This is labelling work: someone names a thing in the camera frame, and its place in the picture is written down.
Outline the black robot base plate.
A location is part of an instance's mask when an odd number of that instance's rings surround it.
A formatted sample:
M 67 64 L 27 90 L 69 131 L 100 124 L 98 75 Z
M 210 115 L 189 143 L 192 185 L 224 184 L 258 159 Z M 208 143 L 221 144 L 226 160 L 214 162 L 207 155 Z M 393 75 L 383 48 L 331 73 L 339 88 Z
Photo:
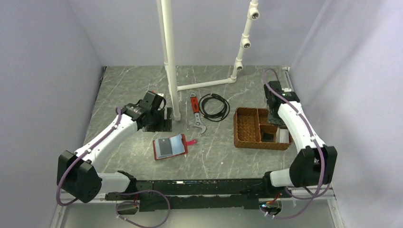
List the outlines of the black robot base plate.
M 138 180 L 119 194 L 107 193 L 107 201 L 134 201 L 141 212 L 160 209 L 258 209 L 259 204 L 288 198 L 283 187 L 265 178 L 215 180 Z

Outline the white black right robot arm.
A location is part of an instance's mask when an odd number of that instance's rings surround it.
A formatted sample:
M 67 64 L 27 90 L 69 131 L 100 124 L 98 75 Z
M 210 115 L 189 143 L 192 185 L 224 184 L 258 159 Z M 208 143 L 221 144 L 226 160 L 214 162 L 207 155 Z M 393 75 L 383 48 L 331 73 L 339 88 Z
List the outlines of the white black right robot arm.
M 327 146 L 316 134 L 294 92 L 277 96 L 267 91 L 266 98 L 271 121 L 287 127 L 296 145 L 297 156 L 289 168 L 266 172 L 269 180 L 262 183 L 264 195 L 274 197 L 280 187 L 329 184 L 336 164 L 336 148 Z

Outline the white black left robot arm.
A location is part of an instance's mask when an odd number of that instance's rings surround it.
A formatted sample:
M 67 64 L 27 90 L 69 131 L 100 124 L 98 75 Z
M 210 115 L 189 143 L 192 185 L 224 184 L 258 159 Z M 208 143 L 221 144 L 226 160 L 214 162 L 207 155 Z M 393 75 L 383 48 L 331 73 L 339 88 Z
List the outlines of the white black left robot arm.
M 115 109 L 115 119 L 93 140 L 74 152 L 64 151 L 58 158 L 56 201 L 68 206 L 79 200 L 88 203 L 98 194 L 115 193 L 129 200 L 136 195 L 137 179 L 125 172 L 100 173 L 97 170 L 107 156 L 126 138 L 139 130 L 172 131 L 172 109 L 145 111 L 131 105 Z

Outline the red card holder wallet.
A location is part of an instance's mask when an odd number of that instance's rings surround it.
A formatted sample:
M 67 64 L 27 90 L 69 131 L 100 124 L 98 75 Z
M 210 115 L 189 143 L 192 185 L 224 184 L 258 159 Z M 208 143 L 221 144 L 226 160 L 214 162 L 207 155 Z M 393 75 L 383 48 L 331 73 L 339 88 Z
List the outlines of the red card holder wallet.
M 156 149 L 155 149 L 155 141 L 153 140 L 153 150 L 154 150 L 154 159 L 157 160 L 162 160 L 166 158 L 171 158 L 179 155 L 186 155 L 188 154 L 188 147 L 191 145 L 196 144 L 198 141 L 197 139 L 192 139 L 190 141 L 186 140 L 185 134 L 179 134 L 175 136 L 168 137 L 171 141 L 172 145 L 172 152 L 173 154 L 169 157 L 163 157 L 163 158 L 157 158 L 156 156 Z

